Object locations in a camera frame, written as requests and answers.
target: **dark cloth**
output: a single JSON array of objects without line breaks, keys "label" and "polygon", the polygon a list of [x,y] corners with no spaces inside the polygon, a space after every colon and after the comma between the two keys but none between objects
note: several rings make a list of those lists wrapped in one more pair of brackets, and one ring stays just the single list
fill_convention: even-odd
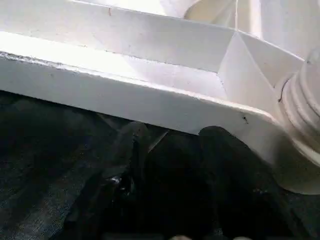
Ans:
[{"label": "dark cloth", "polygon": [[[94,112],[0,92],[0,238],[47,240],[53,235],[61,234],[63,222],[87,180],[101,170],[114,169],[113,144],[121,128],[129,122],[107,115],[101,118]],[[155,169],[154,175],[148,173],[150,181],[157,183],[158,178],[163,179],[165,176],[160,169],[165,169],[168,178],[164,182],[172,183],[170,187],[183,184],[181,178],[187,173],[179,170],[179,160],[185,160],[183,166],[190,165],[188,159],[200,160],[196,163],[199,169],[204,157],[209,158],[205,160],[206,164],[212,163],[209,167],[215,171],[206,171],[206,174],[214,175],[216,185],[213,196],[206,198],[204,195],[204,202],[212,197],[219,204],[218,223],[216,219],[213,221],[213,229],[219,231],[222,228],[224,234],[232,237],[239,233],[247,234],[250,229],[265,225],[262,228],[265,233],[274,234],[275,226],[280,226],[284,229],[280,232],[284,234],[289,229],[296,237],[319,236],[320,197],[303,196],[280,189],[268,177],[269,173],[263,166],[255,166],[255,160],[258,160],[256,156],[252,160],[243,155],[242,158],[232,157],[235,155],[233,145],[240,143],[232,143],[228,147],[230,136],[226,137],[229,140],[221,141],[221,135],[228,133],[222,134],[223,130],[215,128],[214,135],[210,133],[210,129],[205,129],[200,137],[176,131],[169,131],[163,137],[167,129],[150,125],[147,128],[149,145],[155,146],[147,157],[153,162],[146,164],[146,168]],[[232,176],[238,169],[246,174],[244,180],[243,174],[232,179],[222,174],[225,171]],[[174,172],[180,178],[171,181]],[[192,174],[197,176],[197,171],[193,169]],[[189,189],[197,193],[206,187],[200,184],[199,189],[192,188],[191,184]],[[186,196],[193,199],[187,187],[182,189],[185,189]],[[253,197],[255,199],[246,203],[248,196],[252,197],[251,190],[261,197]],[[170,203],[168,199],[165,200],[168,204],[175,201],[174,199]],[[158,204],[150,202],[148,207],[153,208]],[[179,207],[174,210],[176,213],[181,212]],[[155,213],[154,216],[149,216],[154,219],[154,223],[159,220],[155,216],[161,213],[160,208]],[[243,219],[246,213],[254,217],[254,220]],[[69,235],[68,239],[74,239],[72,231],[65,231],[64,234]]]}]

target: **ribbed cylindrical part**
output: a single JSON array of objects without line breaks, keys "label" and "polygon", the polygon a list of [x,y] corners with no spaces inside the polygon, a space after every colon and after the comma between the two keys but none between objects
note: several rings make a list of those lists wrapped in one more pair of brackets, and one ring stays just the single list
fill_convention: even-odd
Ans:
[{"label": "ribbed cylindrical part", "polygon": [[320,49],[284,86],[283,105],[292,126],[289,132],[299,133],[302,142],[320,153]]}]

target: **small black speck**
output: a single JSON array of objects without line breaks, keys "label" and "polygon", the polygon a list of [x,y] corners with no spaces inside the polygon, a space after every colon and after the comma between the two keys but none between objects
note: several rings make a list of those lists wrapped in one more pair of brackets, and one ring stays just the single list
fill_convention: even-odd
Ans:
[{"label": "small black speck", "polygon": [[247,117],[246,116],[243,116],[242,118],[244,121],[245,121],[245,124],[249,124],[248,120],[247,120]]}]

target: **white plastic part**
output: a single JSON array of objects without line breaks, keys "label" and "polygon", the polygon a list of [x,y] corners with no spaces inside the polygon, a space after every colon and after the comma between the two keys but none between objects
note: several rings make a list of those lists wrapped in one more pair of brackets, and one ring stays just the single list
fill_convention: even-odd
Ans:
[{"label": "white plastic part", "polygon": [[283,88],[287,130],[311,161],[320,166],[320,50],[314,50],[301,70]]},{"label": "white plastic part", "polygon": [[0,19],[1,90],[190,134],[221,126],[281,186],[320,193],[277,102],[301,58],[230,28],[66,0],[2,0]]},{"label": "white plastic part", "polygon": [[199,0],[185,18],[236,26],[302,58],[320,43],[319,0]]}]

